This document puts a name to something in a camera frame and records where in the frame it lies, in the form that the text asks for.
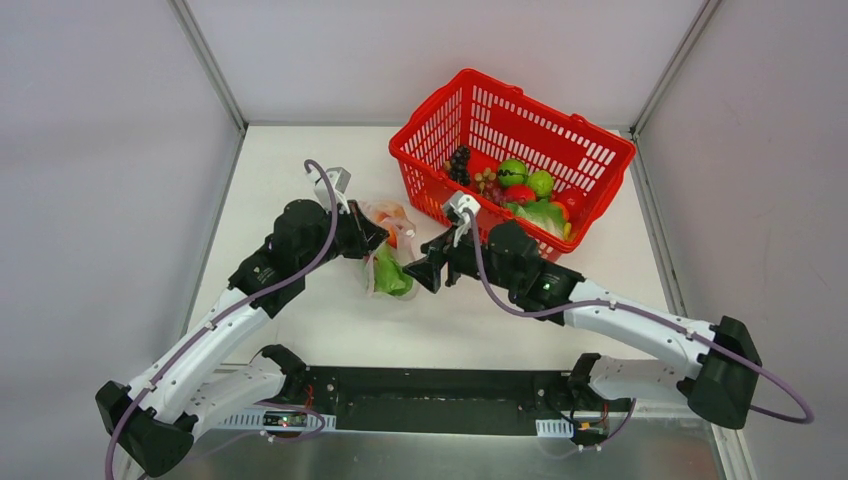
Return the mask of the napa cabbage toy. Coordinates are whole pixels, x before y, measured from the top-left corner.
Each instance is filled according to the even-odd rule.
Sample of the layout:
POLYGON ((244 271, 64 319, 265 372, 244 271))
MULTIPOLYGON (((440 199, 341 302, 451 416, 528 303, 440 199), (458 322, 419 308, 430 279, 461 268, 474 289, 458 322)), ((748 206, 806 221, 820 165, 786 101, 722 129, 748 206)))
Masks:
POLYGON ((394 297, 407 295, 413 287, 413 279, 402 271, 389 245, 382 245, 372 261, 374 291, 394 297))

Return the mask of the clear zip top bag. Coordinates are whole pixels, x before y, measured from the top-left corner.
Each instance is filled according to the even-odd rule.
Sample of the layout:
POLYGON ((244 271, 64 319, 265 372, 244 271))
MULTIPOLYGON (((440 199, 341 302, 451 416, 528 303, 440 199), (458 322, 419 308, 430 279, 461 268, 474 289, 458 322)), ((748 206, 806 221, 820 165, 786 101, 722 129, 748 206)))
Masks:
POLYGON ((415 224, 397 202, 364 202, 361 209, 370 221, 388 233, 388 238, 362 263, 360 278, 365 293, 374 298, 411 300, 419 285, 403 267, 415 260, 412 251, 415 224))

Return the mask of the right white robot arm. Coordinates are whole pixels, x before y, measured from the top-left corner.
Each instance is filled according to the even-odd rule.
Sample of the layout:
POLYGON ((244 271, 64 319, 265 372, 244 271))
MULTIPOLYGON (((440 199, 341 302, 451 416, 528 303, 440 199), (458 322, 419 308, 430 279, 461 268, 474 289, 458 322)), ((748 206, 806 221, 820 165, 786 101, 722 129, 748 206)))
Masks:
POLYGON ((725 316, 714 324, 631 303, 544 259, 514 221, 496 226, 486 243, 453 226, 422 251, 403 270, 432 293, 467 276, 506 290, 521 317, 594 332, 648 354, 638 361, 582 355, 567 384, 576 407, 651 398, 685 404, 721 427, 745 426, 762 361, 743 322, 725 316))

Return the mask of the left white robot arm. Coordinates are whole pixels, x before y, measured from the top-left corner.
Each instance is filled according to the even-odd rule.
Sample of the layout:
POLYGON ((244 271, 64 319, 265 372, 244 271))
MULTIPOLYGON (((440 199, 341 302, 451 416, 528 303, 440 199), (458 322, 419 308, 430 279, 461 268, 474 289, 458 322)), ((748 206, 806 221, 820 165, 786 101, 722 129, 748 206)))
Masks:
POLYGON ((128 384, 106 382, 95 401, 110 442, 105 476, 123 450, 150 477, 177 466, 194 442, 241 409, 275 398, 306 397, 306 364, 282 345, 262 348, 249 364, 213 381, 239 346, 306 288, 305 277, 336 258, 365 259, 388 233, 354 200, 325 208, 289 203, 263 244, 229 277, 203 320, 128 384))

